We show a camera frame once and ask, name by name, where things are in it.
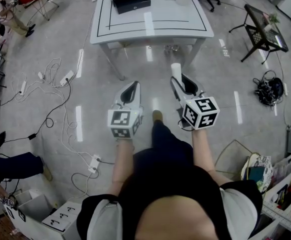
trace tangled black cable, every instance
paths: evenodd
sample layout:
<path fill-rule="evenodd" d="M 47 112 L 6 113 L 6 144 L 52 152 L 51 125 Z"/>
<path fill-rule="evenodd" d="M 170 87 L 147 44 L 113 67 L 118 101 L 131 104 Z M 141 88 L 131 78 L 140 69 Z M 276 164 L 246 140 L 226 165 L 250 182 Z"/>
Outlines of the tangled black cable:
<path fill-rule="evenodd" d="M 274 73 L 274 77 L 271 79 L 266 78 L 266 74 L 269 72 Z M 255 90 L 254 93 L 258 95 L 259 101 L 264 106 L 273 107 L 283 101 L 283 84 L 282 81 L 277 78 L 277 74 L 273 70 L 265 72 L 261 80 L 253 78 L 252 81 L 257 85 L 257 90 Z"/>
<path fill-rule="evenodd" d="M 53 111 L 55 111 L 56 109 L 58 109 L 58 108 L 60 108 L 61 106 L 63 106 L 63 105 L 64 105 L 64 104 L 69 100 L 70 95 L 71 95 L 71 85 L 70 85 L 70 83 L 69 83 L 69 79 L 66 78 L 65 80 L 67 81 L 68 86 L 70 87 L 69 96 L 67 97 L 67 99 L 66 99 L 62 104 L 56 106 L 54 109 L 52 109 L 52 110 L 51 110 L 51 111 L 46 115 L 44 121 L 43 121 L 42 124 L 40 125 L 39 129 L 37 130 L 37 132 L 36 132 L 36 133 L 33 133 L 33 134 L 31 134 L 31 135 L 29 135 L 28 137 L 11 139 L 11 140 L 7 140 L 7 141 L 5 141 L 4 143 L 6 143 L 6 142 L 14 142 L 14 141 L 24 140 L 24 139 L 32 140 L 32 139 L 34 139 L 34 138 L 37 136 L 37 134 L 39 133 L 39 131 L 40 131 L 40 129 L 42 128 L 42 126 L 44 125 L 44 123 L 45 123 L 45 125 L 46 125 L 47 128 L 52 128 L 52 127 L 54 126 L 55 123 L 54 123 L 53 119 L 52 119 L 51 117 L 49 117 L 49 115 L 50 115 Z M 51 125 L 48 125 L 48 123 L 47 123 L 48 120 L 51 120 L 51 122 L 52 122 Z"/>

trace grey floor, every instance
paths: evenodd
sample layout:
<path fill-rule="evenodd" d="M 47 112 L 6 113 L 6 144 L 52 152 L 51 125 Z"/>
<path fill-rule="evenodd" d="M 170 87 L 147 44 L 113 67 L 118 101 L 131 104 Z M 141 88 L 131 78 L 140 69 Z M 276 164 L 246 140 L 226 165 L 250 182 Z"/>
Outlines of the grey floor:
<path fill-rule="evenodd" d="M 53 58 L 61 58 L 61 66 L 55 77 L 58 83 L 70 70 L 76 71 L 79 52 L 83 47 L 89 22 L 95 10 L 96 3 L 91 0 L 54 0 L 60 7 L 52 15 L 50 21 L 45 21 L 40 15 L 32 19 L 36 23 L 35 32 L 29 38 L 13 35 L 4 65 L 6 73 L 4 83 L 7 89 L 0 91 L 0 99 L 5 102 L 14 95 L 17 79 L 21 84 L 26 74 L 28 85 L 38 81 L 38 72 L 43 72 Z M 213 158 L 216 160 L 222 149 L 233 139 L 237 139 L 250 150 L 264 156 L 271 156 L 275 163 L 285 155 L 286 123 L 291 125 L 291 21 L 281 14 L 267 0 L 246 0 L 252 6 L 267 13 L 278 12 L 281 23 L 278 25 L 289 52 L 278 52 L 278 57 L 284 72 L 284 82 L 287 84 L 288 97 L 284 98 L 276 109 L 270 109 L 259 103 L 253 94 L 256 85 L 253 78 L 260 79 L 268 69 L 274 70 L 282 79 L 282 71 L 276 53 L 270 54 L 267 63 L 261 65 L 263 58 L 257 50 L 243 63 L 240 60 L 252 47 L 252 43 L 244 28 L 228 33 L 231 28 L 240 25 L 245 19 L 243 0 L 221 0 L 215 4 L 215 11 L 210 12 L 210 6 L 205 0 L 200 3 L 214 31 L 214 38 L 207 39 L 194 59 L 189 75 L 199 81 L 209 96 L 215 97 L 220 115 L 214 127 L 208 130 Z M 21 19 L 27 23 L 33 8 L 29 8 Z M 154 104 L 164 114 L 164 123 L 181 140 L 191 142 L 191 135 L 178 126 L 179 108 L 170 88 L 171 69 L 173 62 L 183 62 L 184 47 L 175 53 L 166 54 L 163 46 L 151 49 L 153 61 L 147 60 L 147 48 L 126 48 L 115 53 L 122 72 L 127 80 L 120 81 L 111 70 L 105 55 L 98 46 L 91 45 L 90 29 L 85 42 L 83 59 L 80 64 L 82 75 L 75 78 L 71 84 L 71 96 L 66 104 L 68 121 L 76 121 L 76 107 L 81 106 L 82 141 L 74 139 L 76 129 L 63 131 L 63 143 L 70 145 L 77 152 L 99 154 L 103 161 L 115 160 L 116 142 L 107 128 L 107 110 L 111 107 L 115 92 L 131 81 L 141 84 L 141 100 L 144 106 L 142 126 L 134 140 L 135 150 L 139 151 L 150 146 L 152 125 L 151 113 Z M 54 89 L 47 84 L 36 83 L 36 86 L 46 92 Z M 67 97 L 69 88 L 62 89 Z M 41 89 L 33 91 L 23 102 L 15 100 L 0 109 L 0 131 L 6 131 L 6 139 L 27 137 L 35 133 L 47 113 L 56 105 L 61 104 L 60 97 L 44 93 Z M 25 152 L 40 155 L 45 160 L 53 174 L 53 189 L 59 193 L 59 198 L 67 200 L 80 195 L 71 182 L 73 173 L 89 174 L 87 165 L 78 154 L 68 151 L 62 144 L 64 108 L 54 111 L 50 117 L 54 126 L 42 127 L 33 140 L 18 140 L 5 143 L 0 152 L 15 156 Z M 90 163 L 90 156 L 82 154 Z M 113 166 L 101 164 L 99 177 L 88 182 L 88 194 L 102 194 L 111 182 Z M 75 175 L 74 181 L 79 188 L 85 189 L 86 178 Z M 20 181 L 23 188 L 37 187 L 38 177 Z"/>

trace person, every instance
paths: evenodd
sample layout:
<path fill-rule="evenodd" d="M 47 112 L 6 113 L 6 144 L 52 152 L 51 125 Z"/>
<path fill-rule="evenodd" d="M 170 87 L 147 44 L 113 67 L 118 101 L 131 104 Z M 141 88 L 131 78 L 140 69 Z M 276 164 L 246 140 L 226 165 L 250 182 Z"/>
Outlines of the person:
<path fill-rule="evenodd" d="M 9 158 L 0 157 L 0 183 L 4 179 L 26 179 L 38 174 L 43 174 L 48 181 L 53 179 L 40 156 L 27 152 Z M 10 195 L 0 186 L 0 196 L 8 198 Z"/>
<path fill-rule="evenodd" d="M 8 26 L 19 35 L 27 38 L 34 33 L 33 28 L 36 24 L 33 24 L 30 27 L 25 26 L 23 22 L 20 21 L 13 13 L 13 11 L 11 11 L 14 6 L 15 5 L 7 5 L 6 0 L 0 0 L 0 23 Z"/>
<path fill-rule="evenodd" d="M 193 147 L 152 114 L 152 148 L 133 155 L 119 140 L 107 194 L 87 197 L 77 218 L 82 240 L 246 240 L 262 195 L 253 180 L 231 181 L 215 169 L 205 129 Z"/>

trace table leg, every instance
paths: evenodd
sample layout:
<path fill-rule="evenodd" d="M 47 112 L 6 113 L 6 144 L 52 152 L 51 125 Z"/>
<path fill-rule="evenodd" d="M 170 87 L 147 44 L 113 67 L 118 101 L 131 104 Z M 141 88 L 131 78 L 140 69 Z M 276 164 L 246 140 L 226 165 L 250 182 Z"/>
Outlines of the table leg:
<path fill-rule="evenodd" d="M 232 28 L 231 30 L 229 30 L 229 33 L 231 33 L 232 30 L 236 30 L 238 28 L 244 27 L 246 25 L 247 18 L 248 18 L 248 13 L 245 16 L 244 23 L 242 25 L 236 26 L 236 27 Z"/>
<path fill-rule="evenodd" d="M 111 50 L 109 49 L 109 46 L 107 43 L 101 43 L 100 44 L 100 48 L 102 49 L 102 51 L 104 52 L 104 54 L 106 55 L 107 59 L 109 60 L 116 76 L 121 80 L 125 80 L 125 77 L 120 73 L 117 64 L 116 64 L 116 59 L 114 58 Z"/>
<path fill-rule="evenodd" d="M 182 66 L 182 72 L 185 72 L 188 69 L 205 40 L 205 38 L 198 38 L 195 41 L 195 44 L 192 46 L 192 50 L 190 51 L 190 54 L 185 58 L 184 64 Z"/>
<path fill-rule="evenodd" d="M 272 49 L 272 50 L 269 50 L 269 52 L 267 53 L 267 56 L 266 56 L 264 62 L 262 62 L 261 64 L 263 65 L 263 64 L 266 62 L 266 60 L 268 59 L 270 53 L 277 52 L 277 51 L 279 51 L 279 49 Z"/>
<path fill-rule="evenodd" d="M 244 62 L 244 60 L 248 58 L 251 54 L 253 54 L 262 44 L 263 41 L 261 40 L 255 46 L 253 46 L 251 50 L 247 53 L 247 55 L 241 60 L 241 62 Z"/>

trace black cable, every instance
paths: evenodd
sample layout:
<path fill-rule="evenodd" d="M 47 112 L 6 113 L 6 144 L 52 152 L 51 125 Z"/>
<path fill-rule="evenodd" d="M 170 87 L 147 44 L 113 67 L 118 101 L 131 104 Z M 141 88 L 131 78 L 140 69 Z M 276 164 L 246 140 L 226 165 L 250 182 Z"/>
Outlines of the black cable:
<path fill-rule="evenodd" d="M 75 172 L 74 174 L 72 174 L 72 176 L 71 176 L 71 182 L 72 182 L 72 184 L 74 185 L 74 187 L 77 189 L 77 190 L 79 190 L 79 191 L 81 191 L 82 193 L 85 193 L 88 197 L 89 197 L 89 195 L 88 195 L 88 193 L 86 193 L 85 191 L 83 191 L 83 190 L 81 190 L 80 188 L 78 188 L 77 186 L 76 186 L 76 184 L 74 183 L 74 180 L 73 180 L 73 177 L 74 177 L 74 175 L 81 175 L 81 176 L 84 176 L 84 177 L 86 177 L 86 178 L 88 178 L 89 177 L 89 179 L 96 179 L 96 178 L 98 178 L 99 177 L 99 175 L 100 175 L 100 173 L 99 173 L 99 171 L 96 169 L 96 171 L 97 171 L 97 176 L 96 177 L 89 177 L 89 176 L 87 176 L 87 175 L 84 175 L 84 174 L 82 174 L 82 173 L 80 173 L 80 172 Z"/>
<path fill-rule="evenodd" d="M 7 19 L 8 17 L 8 13 L 5 15 L 5 18 L 2 20 L 2 18 L 0 18 L 0 24 L 2 24 L 2 22 L 4 22 L 5 20 L 8 22 L 8 21 L 11 21 L 14 17 L 15 17 L 15 6 L 12 7 L 12 17 Z"/>
<path fill-rule="evenodd" d="M 55 107 L 54 109 L 52 109 L 52 110 L 51 110 L 51 111 L 46 115 L 44 121 L 43 121 L 42 124 L 40 125 L 39 129 L 37 130 L 37 132 L 36 132 L 36 133 L 33 133 L 33 134 L 31 134 L 31 135 L 29 135 L 28 137 L 24 137 L 24 138 L 16 138 L 16 139 L 11 139 L 11 140 L 6 140 L 4 143 L 6 143 L 6 142 L 14 142 L 14 141 L 18 141 L 18 140 L 25 140 L 25 139 L 32 140 L 32 139 L 34 139 L 34 138 L 37 136 L 37 134 L 39 133 L 39 131 L 40 131 L 40 129 L 42 128 L 42 126 L 44 125 L 44 123 L 45 123 L 45 125 L 46 125 L 47 128 L 52 128 L 52 127 L 54 126 L 55 123 L 54 123 L 54 121 L 52 120 L 52 118 L 49 117 L 49 115 L 50 115 L 54 110 L 56 110 L 56 109 L 60 108 L 61 106 L 63 106 L 63 105 L 64 105 L 64 104 L 69 100 L 70 95 L 71 95 L 71 85 L 70 85 L 70 83 L 69 83 L 69 79 L 66 78 L 65 80 L 67 81 L 68 86 L 70 87 L 69 96 L 67 97 L 67 99 L 66 99 L 62 104 L 60 104 L 60 105 L 58 105 L 57 107 Z M 52 122 L 51 125 L 48 125 L 48 124 L 47 124 L 48 120 L 51 120 L 51 122 Z"/>
<path fill-rule="evenodd" d="M 2 153 L 0 153 L 0 155 L 5 156 L 5 157 L 7 157 L 7 158 L 10 158 L 10 156 L 7 156 L 7 155 L 2 154 Z"/>
<path fill-rule="evenodd" d="M 18 141 L 18 140 L 25 140 L 25 139 L 28 139 L 28 137 L 25 137 L 25 138 L 16 138 L 16 139 L 11 139 L 11 140 L 6 140 L 4 143 L 6 143 L 6 142 L 14 142 L 14 141 Z"/>
<path fill-rule="evenodd" d="M 19 184 L 19 181 L 20 181 L 20 179 L 17 180 L 17 183 L 16 183 L 16 185 L 15 185 L 15 189 L 14 189 L 14 191 L 12 192 L 12 194 L 9 195 L 8 199 L 9 199 L 11 196 L 13 196 L 14 193 L 16 192 L 17 187 L 18 187 L 18 184 Z"/>
<path fill-rule="evenodd" d="M 1 100 L 0 100 L 0 108 L 3 106 L 3 105 L 5 105 L 5 104 L 8 104 L 9 102 L 11 102 L 18 94 L 20 94 L 21 93 L 21 91 L 18 91 L 14 96 L 13 96 L 13 98 L 12 99 L 10 99 L 10 100 L 8 100 L 7 102 L 5 102 L 5 103 L 3 103 L 3 104 L 1 104 Z"/>
<path fill-rule="evenodd" d="M 194 128 L 192 128 L 191 130 L 187 130 L 187 129 L 184 129 L 182 127 L 180 127 L 182 130 L 186 131 L 186 132 L 192 132 L 194 130 Z"/>
<path fill-rule="evenodd" d="M 116 164 L 115 162 L 103 162 L 103 161 L 99 161 L 99 163 L 108 164 L 108 165 L 115 165 Z"/>

